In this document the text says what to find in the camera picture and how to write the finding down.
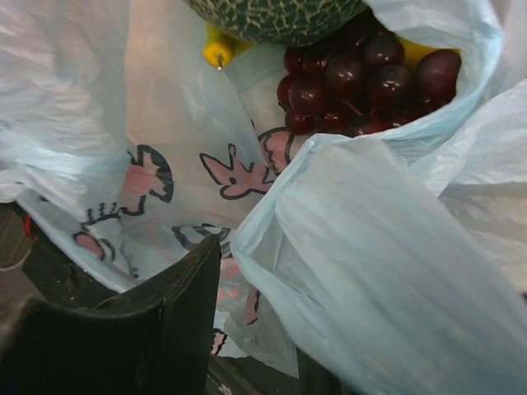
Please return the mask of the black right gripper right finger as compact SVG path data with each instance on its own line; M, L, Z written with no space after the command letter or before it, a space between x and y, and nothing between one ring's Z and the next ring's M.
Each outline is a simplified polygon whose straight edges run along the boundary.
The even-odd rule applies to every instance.
M301 349L296 350L302 395L340 395L340 382Z

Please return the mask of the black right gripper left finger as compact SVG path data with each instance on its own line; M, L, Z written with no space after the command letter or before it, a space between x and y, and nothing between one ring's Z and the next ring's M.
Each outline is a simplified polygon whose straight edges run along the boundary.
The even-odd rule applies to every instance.
M202 394L221 249L215 235L93 309L29 296L1 307L4 394Z

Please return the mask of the blue printed plastic bag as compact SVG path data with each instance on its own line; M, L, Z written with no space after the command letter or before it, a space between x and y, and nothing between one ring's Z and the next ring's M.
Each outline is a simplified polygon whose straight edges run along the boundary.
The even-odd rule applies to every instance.
M1 4L1 199L125 292L208 235L211 353L365 394L526 391L526 83L489 1L363 1L460 51L454 100L376 136L291 136L280 44L221 71L187 1Z

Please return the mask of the yellow fake banana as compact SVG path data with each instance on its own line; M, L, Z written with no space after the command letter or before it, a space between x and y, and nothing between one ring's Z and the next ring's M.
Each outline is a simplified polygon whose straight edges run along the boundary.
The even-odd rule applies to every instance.
M253 46L252 43L230 36L211 24L206 25L203 57L219 71Z

